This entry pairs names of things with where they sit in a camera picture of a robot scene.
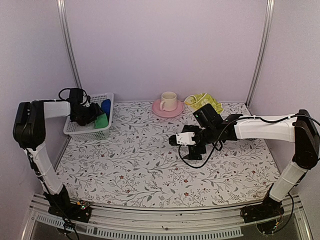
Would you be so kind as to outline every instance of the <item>table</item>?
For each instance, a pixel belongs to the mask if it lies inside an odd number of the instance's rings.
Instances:
[[[185,107],[180,116],[165,119],[151,106],[115,103],[109,138],[69,142],[56,172],[71,198],[128,207],[221,206],[262,199],[280,176],[263,139],[227,141],[203,168],[188,167],[168,137],[198,124],[192,112]],[[222,107],[223,118],[250,114],[243,103]]]

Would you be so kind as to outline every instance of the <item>laundry basket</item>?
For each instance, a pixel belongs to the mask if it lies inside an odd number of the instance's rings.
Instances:
[[[73,140],[80,142],[80,141],[90,141],[90,140],[99,140],[105,139],[109,136],[109,128],[112,124],[112,115],[113,115],[113,108],[114,108],[114,94],[111,92],[99,95],[91,95],[91,102],[98,103],[101,107],[101,103],[106,100],[110,99],[111,106],[110,106],[110,115],[108,126],[103,128],[95,129],[95,123],[91,122],[88,125],[80,126],[78,123],[71,122],[70,117],[68,116],[63,128],[63,133],[66,135],[70,135]]]

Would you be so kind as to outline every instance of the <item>floral pattern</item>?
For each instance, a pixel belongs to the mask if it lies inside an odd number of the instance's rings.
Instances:
[[[262,139],[227,141],[204,167],[188,167],[168,137],[184,125],[198,124],[191,111],[185,108],[181,115],[165,119],[154,115],[151,106],[115,103],[109,138],[70,141],[57,174],[72,198],[154,208],[228,205],[262,199],[279,177]],[[243,103],[222,107],[223,118],[250,114]],[[186,154],[186,147],[181,152]],[[196,166],[203,161],[188,162]]]

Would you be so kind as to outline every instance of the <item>saucer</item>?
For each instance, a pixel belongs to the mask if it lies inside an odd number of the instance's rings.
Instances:
[[[170,118],[174,118],[178,115],[180,115],[184,109],[185,106],[184,104],[177,100],[177,107],[175,110],[173,111],[161,111],[160,110],[160,103],[161,103],[161,99],[156,100],[153,104],[152,104],[152,111],[155,115],[161,117],[161,118],[165,118],[165,119],[170,119]]]

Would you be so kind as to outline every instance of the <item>purple wall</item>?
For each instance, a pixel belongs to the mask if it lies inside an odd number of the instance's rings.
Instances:
[[[0,239],[17,240],[40,184],[12,130],[18,104],[57,97],[74,85],[56,1],[0,2]],[[54,161],[65,140],[64,119],[47,123],[48,154]]]
[[[320,3],[275,1],[262,72],[251,106],[257,115],[283,115],[307,109],[320,120]],[[292,159],[294,144],[270,141],[281,170]],[[298,187],[314,239],[320,239],[320,166]]]
[[[165,91],[245,102],[267,1],[78,0],[66,12],[90,94],[155,100]]]

